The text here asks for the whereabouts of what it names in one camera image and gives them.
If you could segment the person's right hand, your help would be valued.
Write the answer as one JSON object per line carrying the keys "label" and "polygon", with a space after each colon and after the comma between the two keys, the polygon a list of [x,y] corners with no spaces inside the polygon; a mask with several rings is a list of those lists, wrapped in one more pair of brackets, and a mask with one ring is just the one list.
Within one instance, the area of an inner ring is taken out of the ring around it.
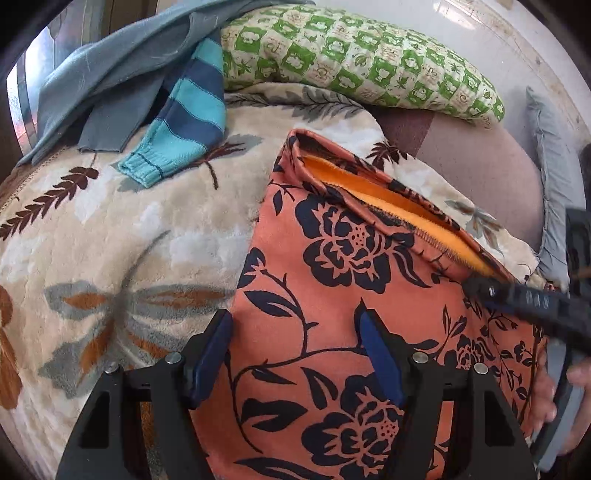
{"label": "person's right hand", "polygon": [[[552,422],[557,415],[557,407],[553,402],[556,386],[546,369],[547,355],[543,351],[538,357],[538,370],[535,376],[530,419],[535,431],[539,431],[546,423]],[[590,358],[586,357],[572,365],[567,371],[567,379],[573,385],[584,389],[584,398],[568,434],[561,455],[574,450],[590,427]]]}

